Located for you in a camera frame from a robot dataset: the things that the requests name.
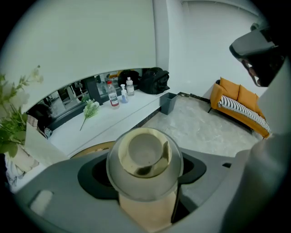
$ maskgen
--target orange sofa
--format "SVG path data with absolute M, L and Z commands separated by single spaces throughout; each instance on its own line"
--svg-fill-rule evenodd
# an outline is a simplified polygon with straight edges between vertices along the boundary
M 219 110 L 241 121 L 242 123 L 246 124 L 251 129 L 253 129 L 254 131 L 261 134 L 264 138 L 267 138 L 269 136 L 269 132 L 256 121 L 238 112 L 232 111 L 230 109 L 226 109 L 224 107 L 220 107 L 218 103 L 221 100 L 222 95 L 232 98 L 241 104 L 244 103 L 243 105 L 245 107 L 248 107 L 248 109 L 251 109 L 252 111 L 258 113 L 259 116 L 265 119 L 264 115 L 262 114 L 262 112 L 260 111 L 256 103 L 258 99 L 258 96 L 256 94 L 248 91 L 241 85 L 234 84 L 226 79 L 221 78 L 220 84 L 218 85 L 217 83 L 215 83 L 211 92 L 211 96 L 210 96 L 211 109 L 213 108 L 213 109 Z

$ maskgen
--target cloth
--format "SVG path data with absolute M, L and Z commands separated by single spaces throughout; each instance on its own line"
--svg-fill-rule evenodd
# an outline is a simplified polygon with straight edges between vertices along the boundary
M 264 118 L 259 116 L 256 112 L 252 111 L 251 109 L 248 109 L 244 105 L 240 104 L 239 102 L 229 97 L 226 97 L 223 95 L 221 97 L 221 100 L 218 102 L 218 107 L 223 107 L 223 108 L 238 112 L 250 118 L 251 120 L 257 122 L 260 126 L 266 129 L 268 133 L 271 133 L 270 127 Z
M 35 129 L 37 129 L 38 120 L 33 116 L 27 115 L 27 122 Z M 22 178 L 24 176 L 24 171 L 22 171 L 17 165 L 13 163 L 8 153 L 5 153 L 5 164 L 6 164 L 6 177 L 8 183 L 11 186 L 16 186 L 17 178 Z

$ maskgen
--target marble floor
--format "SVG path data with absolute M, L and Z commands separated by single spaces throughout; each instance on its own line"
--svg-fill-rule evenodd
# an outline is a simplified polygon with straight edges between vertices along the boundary
M 229 157 L 262 140 L 261 135 L 217 110 L 207 113 L 209 108 L 204 101 L 178 96 L 173 112 L 158 112 L 143 127 L 165 132 L 182 148 Z

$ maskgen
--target white wall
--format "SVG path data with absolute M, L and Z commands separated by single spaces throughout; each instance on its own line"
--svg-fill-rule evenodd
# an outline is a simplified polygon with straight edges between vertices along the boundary
M 27 88 L 23 110 L 76 80 L 155 66 L 152 0 L 36 2 L 9 36 L 0 70 L 18 81 L 37 65 L 45 80 Z
M 201 0 L 181 0 L 181 2 L 185 1 L 201 1 Z M 221 2 L 229 5 L 234 5 L 240 7 L 244 10 L 247 10 L 255 15 L 259 15 L 260 11 L 257 7 L 251 2 L 251 0 L 203 0 L 203 1 L 212 1 L 212 2 Z
M 221 76 L 260 96 L 266 88 L 256 87 L 229 51 L 235 39 L 250 32 L 257 17 L 222 3 L 193 1 L 183 5 L 187 69 L 186 77 L 181 78 L 181 91 L 209 99 L 213 84 Z
M 169 70 L 169 20 L 167 0 L 153 0 L 156 66 L 165 71 Z
M 182 83 L 188 82 L 185 77 L 186 38 L 184 28 L 183 5 L 179 0 L 167 0 L 169 21 L 169 81 L 173 93 L 183 91 Z

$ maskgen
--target water bottle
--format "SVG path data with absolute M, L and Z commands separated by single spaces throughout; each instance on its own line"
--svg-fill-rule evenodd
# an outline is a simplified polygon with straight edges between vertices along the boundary
M 126 90 L 127 90 L 127 95 L 128 96 L 134 96 L 135 95 L 135 89 L 133 87 L 133 81 L 130 79 L 130 77 L 127 77 Z
M 114 86 L 112 85 L 112 81 L 108 81 L 107 84 L 108 84 L 107 92 L 108 92 L 110 104 L 113 109 L 117 109 L 119 108 L 119 102 L 118 102 L 116 90 Z

